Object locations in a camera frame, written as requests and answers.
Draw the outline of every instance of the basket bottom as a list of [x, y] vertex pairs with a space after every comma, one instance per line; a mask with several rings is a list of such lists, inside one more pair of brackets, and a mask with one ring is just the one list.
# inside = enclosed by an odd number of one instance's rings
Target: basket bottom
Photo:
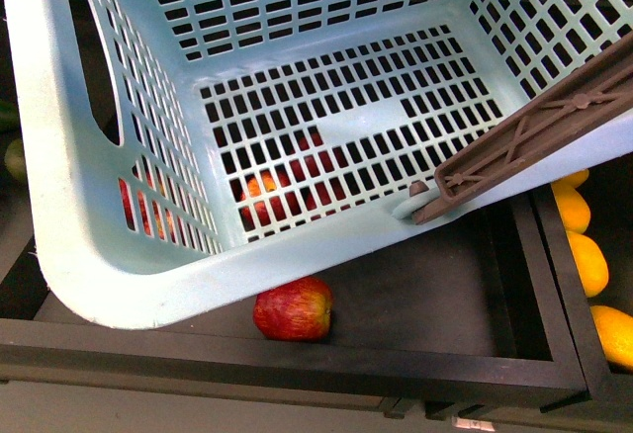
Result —
[[199, 84], [244, 242], [432, 179], [507, 115], [458, 28], [409, 24], [359, 43], [375, 36], [364, 33]]

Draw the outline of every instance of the basket handle hole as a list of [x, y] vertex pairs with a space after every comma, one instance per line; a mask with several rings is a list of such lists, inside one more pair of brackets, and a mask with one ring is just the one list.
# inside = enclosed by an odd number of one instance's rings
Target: basket handle hole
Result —
[[112, 75], [89, 0], [68, 0], [74, 32], [77, 37], [92, 117], [104, 136], [121, 145], [121, 128], [112, 84]]

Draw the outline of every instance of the orange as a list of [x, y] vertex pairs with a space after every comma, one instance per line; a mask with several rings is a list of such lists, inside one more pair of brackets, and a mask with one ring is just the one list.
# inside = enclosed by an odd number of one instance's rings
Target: orange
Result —
[[598, 295], [609, 282], [609, 269], [600, 247], [586, 235], [567, 231], [574, 261], [588, 298]]
[[592, 306], [591, 315], [606, 360], [633, 372], [633, 316], [609, 306]]
[[583, 196], [567, 183], [552, 183], [554, 199], [565, 230], [585, 233], [591, 220], [591, 211]]
[[564, 178], [559, 179], [557, 182], [566, 183], [572, 186], [573, 188], [578, 188], [584, 181], [586, 181], [589, 177], [589, 170], [582, 169], [576, 173], [568, 174]]

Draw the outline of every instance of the laundry basket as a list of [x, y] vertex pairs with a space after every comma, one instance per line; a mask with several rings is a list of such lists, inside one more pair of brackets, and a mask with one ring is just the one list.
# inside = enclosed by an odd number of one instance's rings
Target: laundry basket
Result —
[[624, 115], [447, 216], [392, 214], [626, 35], [633, 0], [88, 0], [114, 142], [68, 0], [5, 2], [40, 263], [104, 325], [172, 323], [633, 149]]

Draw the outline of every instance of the green fruit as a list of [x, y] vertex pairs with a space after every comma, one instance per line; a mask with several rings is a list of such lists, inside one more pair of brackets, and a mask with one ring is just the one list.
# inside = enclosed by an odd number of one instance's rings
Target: green fruit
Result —
[[4, 131], [17, 130], [20, 127], [20, 115], [18, 108], [0, 100], [0, 133]]
[[24, 144], [21, 138], [16, 138], [4, 153], [4, 165], [16, 181], [27, 184], [27, 161], [24, 157]]

